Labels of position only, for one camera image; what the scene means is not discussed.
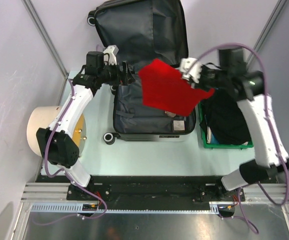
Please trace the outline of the red cloth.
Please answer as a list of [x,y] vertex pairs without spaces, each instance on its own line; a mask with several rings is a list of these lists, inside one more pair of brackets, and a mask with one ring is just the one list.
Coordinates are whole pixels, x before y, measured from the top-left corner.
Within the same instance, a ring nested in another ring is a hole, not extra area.
[[182,74],[159,59],[138,72],[142,86],[142,103],[147,107],[187,117],[202,100],[214,95],[215,90],[191,88]]

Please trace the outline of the white black space suitcase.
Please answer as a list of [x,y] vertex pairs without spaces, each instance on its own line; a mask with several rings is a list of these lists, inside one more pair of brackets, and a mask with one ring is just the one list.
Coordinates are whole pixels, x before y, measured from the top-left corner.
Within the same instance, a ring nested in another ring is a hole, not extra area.
[[[179,0],[109,0],[90,11],[105,47],[116,45],[119,63],[127,61],[138,72],[159,59],[177,68],[189,55],[185,14]],[[181,141],[196,126],[196,112],[169,117],[165,111],[143,105],[139,76],[127,86],[113,86],[113,132],[103,135],[106,144],[124,141]],[[173,121],[185,121],[185,131],[174,131]]]

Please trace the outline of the teal cream sock towel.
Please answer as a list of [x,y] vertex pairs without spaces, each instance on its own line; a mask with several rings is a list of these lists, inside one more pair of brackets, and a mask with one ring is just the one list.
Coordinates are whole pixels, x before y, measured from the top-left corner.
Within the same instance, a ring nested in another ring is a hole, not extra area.
[[206,129],[206,143],[207,144],[211,144],[211,145],[219,145],[219,141],[216,139],[216,137],[214,136],[211,128],[208,126]]

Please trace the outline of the green plastic tray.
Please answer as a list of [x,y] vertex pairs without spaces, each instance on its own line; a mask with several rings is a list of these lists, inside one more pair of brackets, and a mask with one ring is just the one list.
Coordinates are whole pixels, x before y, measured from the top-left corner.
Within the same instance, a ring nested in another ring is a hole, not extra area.
[[[201,123],[205,117],[202,109],[202,104],[199,103],[197,105],[197,111],[199,116],[199,123]],[[245,150],[245,149],[251,149],[254,147],[253,143],[251,141],[246,142],[242,145],[232,145],[232,144],[215,144],[215,143],[207,143],[207,137],[205,132],[203,131],[203,128],[200,127],[200,135],[202,140],[202,145],[205,149],[237,149],[237,150]]]

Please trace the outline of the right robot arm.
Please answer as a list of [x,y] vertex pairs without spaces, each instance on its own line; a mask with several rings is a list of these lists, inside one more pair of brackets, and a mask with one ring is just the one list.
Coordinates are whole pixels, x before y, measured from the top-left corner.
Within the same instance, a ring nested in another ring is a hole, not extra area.
[[267,73],[260,56],[251,48],[260,69],[248,71],[244,60],[245,45],[223,44],[213,47],[198,58],[186,60],[182,76],[192,88],[225,91],[236,103],[246,122],[253,143],[253,159],[224,175],[215,188],[221,201],[228,200],[233,190],[285,175],[289,184],[289,154],[276,125]]

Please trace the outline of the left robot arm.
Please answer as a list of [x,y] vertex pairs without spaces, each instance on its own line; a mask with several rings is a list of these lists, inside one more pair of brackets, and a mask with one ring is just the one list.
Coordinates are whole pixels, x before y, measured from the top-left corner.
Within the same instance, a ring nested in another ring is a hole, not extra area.
[[74,133],[84,109],[102,85],[128,86],[135,81],[128,62],[118,63],[118,51],[116,45],[103,51],[89,51],[79,73],[68,80],[71,92],[61,110],[47,127],[40,127],[36,132],[46,174],[55,177],[55,174],[50,174],[48,166],[57,166],[59,172],[79,186],[77,193],[84,200],[94,196],[95,187],[89,184],[91,176],[79,160],[80,149],[74,142]]

